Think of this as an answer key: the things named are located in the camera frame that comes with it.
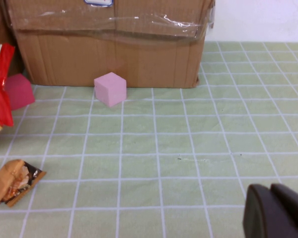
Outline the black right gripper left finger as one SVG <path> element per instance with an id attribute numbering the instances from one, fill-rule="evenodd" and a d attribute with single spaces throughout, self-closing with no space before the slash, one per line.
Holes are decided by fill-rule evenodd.
<path id="1" fill-rule="evenodd" d="M 298 238 L 298 229 L 270 188 L 251 184 L 243 215 L 246 238 Z"/>

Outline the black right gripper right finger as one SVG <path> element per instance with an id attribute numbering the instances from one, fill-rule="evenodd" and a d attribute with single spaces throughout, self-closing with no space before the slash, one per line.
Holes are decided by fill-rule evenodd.
<path id="1" fill-rule="evenodd" d="M 286 210 L 288 217 L 298 229 L 298 193 L 284 184 L 274 183 L 270 190 Z"/>

